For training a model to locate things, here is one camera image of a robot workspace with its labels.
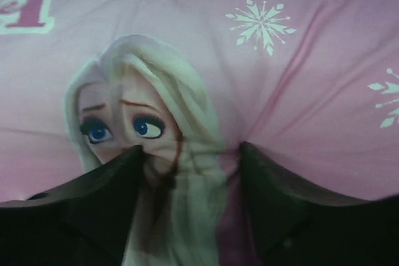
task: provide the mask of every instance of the pink pillowcase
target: pink pillowcase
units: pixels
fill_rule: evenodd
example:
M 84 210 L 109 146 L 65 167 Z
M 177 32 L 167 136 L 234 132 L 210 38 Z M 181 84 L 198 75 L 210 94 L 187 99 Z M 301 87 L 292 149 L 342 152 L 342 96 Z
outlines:
M 140 143 L 152 184 L 193 175 L 207 265 L 254 265 L 241 142 L 335 192 L 399 192 L 397 16 L 399 0 L 0 0 L 0 201 Z

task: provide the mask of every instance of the pillow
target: pillow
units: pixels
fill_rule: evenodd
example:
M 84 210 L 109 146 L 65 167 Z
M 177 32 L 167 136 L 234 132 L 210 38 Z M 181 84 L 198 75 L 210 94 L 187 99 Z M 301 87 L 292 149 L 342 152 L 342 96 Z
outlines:
M 259 265 L 243 141 L 333 192 L 399 191 L 398 13 L 399 0 L 0 0 L 1 200 L 140 144 L 125 265 Z

